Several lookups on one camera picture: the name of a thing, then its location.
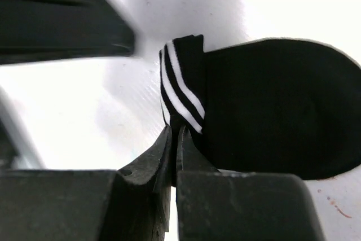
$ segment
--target white surface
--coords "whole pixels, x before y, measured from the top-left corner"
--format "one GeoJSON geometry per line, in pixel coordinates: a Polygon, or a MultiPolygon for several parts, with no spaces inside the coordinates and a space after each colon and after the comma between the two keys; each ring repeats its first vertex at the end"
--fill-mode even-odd
{"type": "MultiPolygon", "coordinates": [[[[308,38],[361,60],[360,0],[111,2],[137,31],[138,58],[0,68],[0,86],[47,168],[120,168],[153,143],[163,127],[157,53],[172,38],[204,34],[206,51],[263,37],[308,38]]],[[[361,240],[360,178],[359,167],[307,183],[328,241],[361,240]]],[[[175,215],[173,206],[167,240],[177,238],[175,215]]]]}

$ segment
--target black metal part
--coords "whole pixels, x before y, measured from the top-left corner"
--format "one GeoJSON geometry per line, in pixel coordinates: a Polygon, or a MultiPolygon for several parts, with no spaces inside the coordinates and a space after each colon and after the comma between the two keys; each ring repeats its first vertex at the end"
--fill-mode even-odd
{"type": "Polygon", "coordinates": [[[171,131],[117,171],[0,173],[0,240],[161,241],[169,227],[171,131]]]}
{"type": "Polygon", "coordinates": [[[291,174],[220,173],[182,128],[177,159],[180,241],[323,241],[311,195],[291,174]]]}
{"type": "Polygon", "coordinates": [[[0,65],[129,56],[134,33],[106,0],[0,0],[0,65]]]}

